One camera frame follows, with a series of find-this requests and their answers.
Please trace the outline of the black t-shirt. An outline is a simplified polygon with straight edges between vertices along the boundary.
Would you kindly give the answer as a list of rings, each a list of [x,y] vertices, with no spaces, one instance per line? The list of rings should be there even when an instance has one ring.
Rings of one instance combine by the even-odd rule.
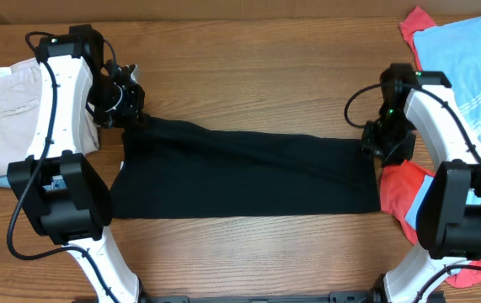
[[[364,214],[381,209],[354,139],[208,130],[150,118],[123,136],[118,219]]]

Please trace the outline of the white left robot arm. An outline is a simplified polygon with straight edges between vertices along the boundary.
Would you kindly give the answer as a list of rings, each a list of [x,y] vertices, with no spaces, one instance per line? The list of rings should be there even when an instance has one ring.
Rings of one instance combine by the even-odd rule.
[[[127,266],[113,238],[110,191],[83,154],[88,117],[104,128],[142,123],[145,93],[135,65],[106,61],[110,46],[89,24],[65,35],[46,32],[30,49],[41,70],[41,101],[33,140],[21,162],[8,165],[7,178],[18,199],[7,231],[13,256],[25,260],[13,244],[20,213],[55,248],[32,255],[37,260],[67,252],[93,286],[98,302],[143,302],[142,282]]]

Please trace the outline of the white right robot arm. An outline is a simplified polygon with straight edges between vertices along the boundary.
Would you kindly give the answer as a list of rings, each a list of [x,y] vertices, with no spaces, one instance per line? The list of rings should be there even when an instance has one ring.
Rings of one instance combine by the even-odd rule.
[[[382,275],[359,302],[443,302],[437,288],[470,269],[481,272],[481,142],[462,117],[443,72],[417,72],[393,63],[377,87],[379,116],[363,127],[363,152],[382,165],[412,157],[420,136],[436,167],[416,216],[417,243],[404,260]]]

